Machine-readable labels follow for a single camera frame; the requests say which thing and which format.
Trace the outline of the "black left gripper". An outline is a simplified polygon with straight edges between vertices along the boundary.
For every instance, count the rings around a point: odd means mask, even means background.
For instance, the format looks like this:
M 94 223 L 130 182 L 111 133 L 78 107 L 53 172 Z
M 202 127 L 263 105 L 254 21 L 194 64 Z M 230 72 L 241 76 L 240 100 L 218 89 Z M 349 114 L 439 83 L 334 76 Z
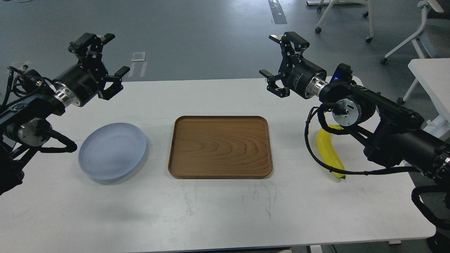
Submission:
M 102 61 L 103 47 L 114 38 L 111 33 L 103 36 L 85 33 L 75 42 L 70 42 L 69 52 L 77 57 L 78 62 L 53 79 L 55 98 L 65 107 L 71 104 L 83 107 L 96 95 L 110 100 L 123 90 L 122 79 L 130 67 L 122 66 L 111 76 Z

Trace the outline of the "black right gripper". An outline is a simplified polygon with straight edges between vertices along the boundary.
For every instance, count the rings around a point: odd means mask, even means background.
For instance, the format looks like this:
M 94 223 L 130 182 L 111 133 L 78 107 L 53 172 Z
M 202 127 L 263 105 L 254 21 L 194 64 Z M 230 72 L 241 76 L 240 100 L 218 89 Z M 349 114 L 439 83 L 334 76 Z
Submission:
M 312 98 L 314 96 L 312 88 L 308 87 L 310 82 L 314 77 L 324 80 L 327 72 L 303 57 L 310 42 L 296 32 L 285 32 L 281 37 L 269 35 L 269 39 L 280 45 L 282 63 L 281 73 L 277 75 L 273 75 L 265 69 L 259 70 L 259 73 L 266 79 L 267 91 L 280 98 L 288 97 L 290 91 L 294 91 L 304 99 Z M 279 80 L 282 80 L 284 87 L 276 85 Z

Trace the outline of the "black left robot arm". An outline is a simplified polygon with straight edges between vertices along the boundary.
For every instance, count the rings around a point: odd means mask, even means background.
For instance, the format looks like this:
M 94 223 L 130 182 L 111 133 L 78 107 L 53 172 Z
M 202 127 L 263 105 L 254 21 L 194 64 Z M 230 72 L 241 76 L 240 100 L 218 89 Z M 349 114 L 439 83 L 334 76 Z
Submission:
M 53 80 L 27 65 L 8 67 L 0 120 L 1 193 L 23 183 L 24 167 L 36 153 L 77 150 L 73 140 L 52 128 L 48 116 L 63 115 L 69 105 L 83 107 L 95 96 L 110 100 L 123 90 L 122 79 L 130 68 L 109 75 L 102 61 L 103 47 L 114 38 L 111 33 L 85 33 L 71 42 L 68 50 L 78 61 Z

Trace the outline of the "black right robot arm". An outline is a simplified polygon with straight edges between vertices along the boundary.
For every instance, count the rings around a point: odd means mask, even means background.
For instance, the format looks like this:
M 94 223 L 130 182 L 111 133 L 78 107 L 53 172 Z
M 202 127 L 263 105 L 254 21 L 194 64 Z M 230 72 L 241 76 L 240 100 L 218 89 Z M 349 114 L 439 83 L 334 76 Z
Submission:
M 307 117 L 304 137 L 313 159 L 330 172 L 356 175 L 320 161 L 312 152 L 309 142 L 309 125 L 317 116 L 320 126 L 338 136 L 350 135 L 364 146 L 367 160 L 383 168 L 364 171 L 363 175 L 387 175 L 417 172 L 432 179 L 434 185 L 416 187 L 411 200 L 432 224 L 449 229 L 449 221 L 438 218 L 421 200 L 424 193 L 444 193 L 445 206 L 449 207 L 449 143 L 421 129 L 423 117 L 381 94 L 357 85 L 352 69 L 341 63 L 330 81 L 327 72 L 304 58 L 310 43 L 295 32 L 285 32 L 281 37 L 269 39 L 281 48 L 282 62 L 277 75 L 262 69 L 267 90 L 280 98 L 293 91 L 304 99 L 317 96 L 318 107 L 313 107 Z

